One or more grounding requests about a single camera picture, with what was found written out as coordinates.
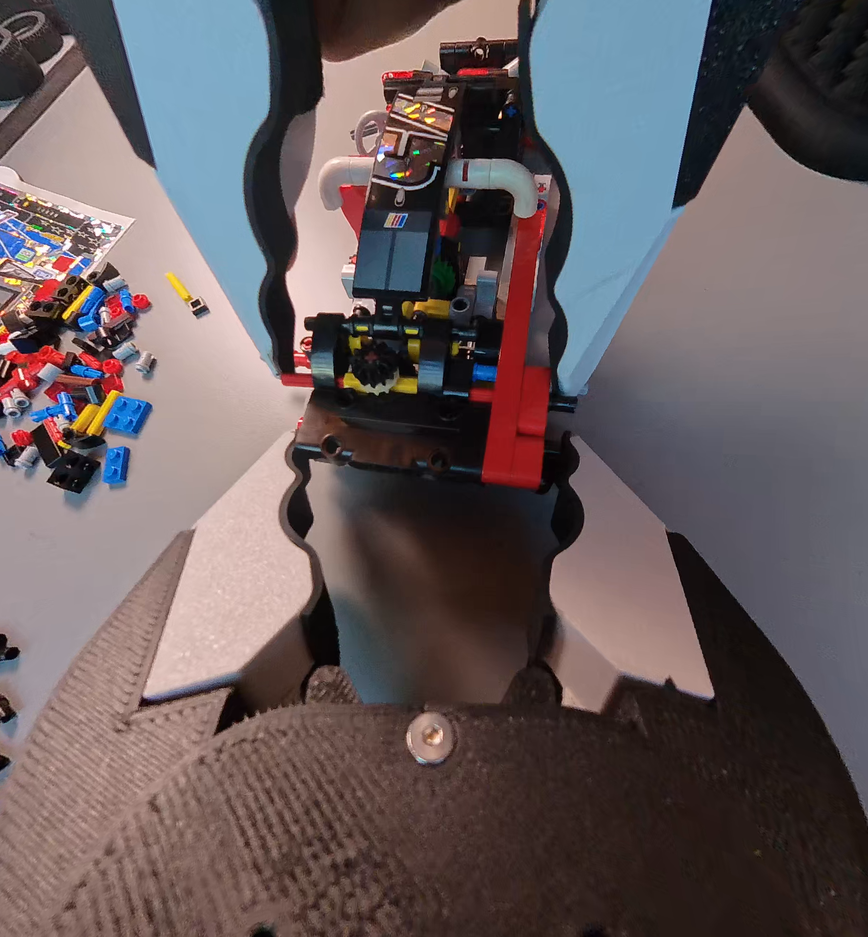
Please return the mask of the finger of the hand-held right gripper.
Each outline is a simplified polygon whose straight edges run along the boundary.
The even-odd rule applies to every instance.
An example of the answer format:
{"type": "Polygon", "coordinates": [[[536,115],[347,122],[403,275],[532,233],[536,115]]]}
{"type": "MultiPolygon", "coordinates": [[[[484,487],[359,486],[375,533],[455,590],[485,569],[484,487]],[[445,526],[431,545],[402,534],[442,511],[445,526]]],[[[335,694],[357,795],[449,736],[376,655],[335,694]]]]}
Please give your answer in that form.
{"type": "Polygon", "coordinates": [[[708,1],[539,2],[523,64],[571,228],[548,284],[566,324],[555,366],[577,395],[683,208],[674,206],[708,1]]]}
{"type": "Polygon", "coordinates": [[[256,349],[295,369],[287,273],[323,66],[311,2],[114,2],[173,207],[256,349]]]}

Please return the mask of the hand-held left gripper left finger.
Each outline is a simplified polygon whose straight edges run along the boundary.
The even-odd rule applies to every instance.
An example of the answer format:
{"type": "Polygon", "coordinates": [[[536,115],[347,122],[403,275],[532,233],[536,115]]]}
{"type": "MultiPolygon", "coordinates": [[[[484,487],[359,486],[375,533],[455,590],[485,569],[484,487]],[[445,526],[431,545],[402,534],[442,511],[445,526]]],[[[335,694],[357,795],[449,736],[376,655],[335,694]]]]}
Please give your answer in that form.
{"type": "Polygon", "coordinates": [[[284,704],[302,698],[316,668],[339,664],[333,606],[307,542],[309,480],[288,431],[194,524],[144,702],[226,689],[244,704],[284,704]]]}

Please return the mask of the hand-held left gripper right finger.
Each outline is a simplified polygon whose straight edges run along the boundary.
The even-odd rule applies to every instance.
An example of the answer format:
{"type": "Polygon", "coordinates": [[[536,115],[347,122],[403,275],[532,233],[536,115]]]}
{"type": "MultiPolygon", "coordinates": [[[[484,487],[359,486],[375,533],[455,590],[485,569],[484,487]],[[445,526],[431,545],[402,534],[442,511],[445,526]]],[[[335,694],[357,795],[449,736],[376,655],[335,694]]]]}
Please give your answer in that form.
{"type": "Polygon", "coordinates": [[[662,521],[575,433],[563,434],[548,471],[554,547],[535,650],[562,704],[610,709],[629,684],[712,701],[662,521]]]}

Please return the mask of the lego car chassis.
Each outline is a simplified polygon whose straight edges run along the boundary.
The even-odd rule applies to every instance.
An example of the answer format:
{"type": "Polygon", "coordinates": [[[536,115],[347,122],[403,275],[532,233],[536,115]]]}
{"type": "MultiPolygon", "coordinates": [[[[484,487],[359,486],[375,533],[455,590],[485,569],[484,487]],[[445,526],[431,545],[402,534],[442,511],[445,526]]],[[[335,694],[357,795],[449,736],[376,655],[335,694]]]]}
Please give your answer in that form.
{"type": "Polygon", "coordinates": [[[346,217],[350,309],[305,319],[297,460],[542,491],[574,400],[529,351],[554,176],[526,128],[515,39],[440,43],[382,75],[353,155],[323,165],[346,217]]]}

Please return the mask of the black lego tyre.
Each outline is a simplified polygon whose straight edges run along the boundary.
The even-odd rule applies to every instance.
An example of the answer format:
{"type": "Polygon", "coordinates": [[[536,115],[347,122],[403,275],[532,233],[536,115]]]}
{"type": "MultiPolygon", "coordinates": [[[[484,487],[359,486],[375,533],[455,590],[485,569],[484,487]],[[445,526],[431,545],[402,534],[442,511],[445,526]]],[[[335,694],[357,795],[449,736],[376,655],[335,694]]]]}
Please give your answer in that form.
{"type": "Polygon", "coordinates": [[[50,61],[63,48],[68,26],[53,2],[13,2],[13,11],[0,20],[0,26],[13,35],[37,64],[50,61]]]}
{"type": "Polygon", "coordinates": [[[0,101],[33,94],[45,80],[41,65],[6,28],[0,27],[0,101]]]}

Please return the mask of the yellow lego axle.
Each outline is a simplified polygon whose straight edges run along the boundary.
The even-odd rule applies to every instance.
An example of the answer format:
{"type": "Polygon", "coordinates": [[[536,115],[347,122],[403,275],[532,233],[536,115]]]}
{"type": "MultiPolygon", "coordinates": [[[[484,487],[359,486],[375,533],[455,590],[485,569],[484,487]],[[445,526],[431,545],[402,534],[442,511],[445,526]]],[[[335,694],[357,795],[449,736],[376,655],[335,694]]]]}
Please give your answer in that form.
{"type": "Polygon", "coordinates": [[[188,307],[195,318],[205,316],[209,313],[209,307],[206,300],[199,295],[190,292],[182,281],[172,272],[166,273],[166,279],[173,288],[179,299],[188,307]]]}

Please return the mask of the pile of mixed lego pieces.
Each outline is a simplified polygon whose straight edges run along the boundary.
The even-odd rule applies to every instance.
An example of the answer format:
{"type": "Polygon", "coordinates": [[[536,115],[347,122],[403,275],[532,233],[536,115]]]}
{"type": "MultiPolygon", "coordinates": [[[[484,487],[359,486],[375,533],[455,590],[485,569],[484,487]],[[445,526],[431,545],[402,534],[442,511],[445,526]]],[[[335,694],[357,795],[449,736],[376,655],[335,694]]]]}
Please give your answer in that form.
{"type": "Polygon", "coordinates": [[[130,448],[152,405],[125,391],[151,378],[156,357],[138,348],[151,308],[109,263],[59,268],[36,283],[0,275],[0,464],[68,495],[93,481],[126,486],[130,448]]]}

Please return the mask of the person's right hand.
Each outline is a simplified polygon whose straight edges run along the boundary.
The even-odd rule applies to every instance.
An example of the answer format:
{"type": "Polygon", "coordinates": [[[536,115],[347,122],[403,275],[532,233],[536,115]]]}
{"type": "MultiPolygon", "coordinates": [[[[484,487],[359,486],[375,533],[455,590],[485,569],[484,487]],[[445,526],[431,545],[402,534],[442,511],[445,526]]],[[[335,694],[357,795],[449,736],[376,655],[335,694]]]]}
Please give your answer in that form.
{"type": "Polygon", "coordinates": [[[323,59],[341,63],[428,30],[438,39],[510,36],[515,1],[312,1],[323,59]]]}

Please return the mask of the holographic sticker sheet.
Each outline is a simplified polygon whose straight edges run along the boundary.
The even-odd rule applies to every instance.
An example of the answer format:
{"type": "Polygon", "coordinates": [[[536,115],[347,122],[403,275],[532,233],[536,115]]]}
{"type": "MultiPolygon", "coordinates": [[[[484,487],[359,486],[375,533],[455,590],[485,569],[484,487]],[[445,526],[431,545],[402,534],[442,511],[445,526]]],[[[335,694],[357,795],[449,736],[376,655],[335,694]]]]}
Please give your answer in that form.
{"type": "Polygon", "coordinates": [[[0,401],[128,341],[149,301],[109,256],[134,223],[0,172],[0,401]]]}

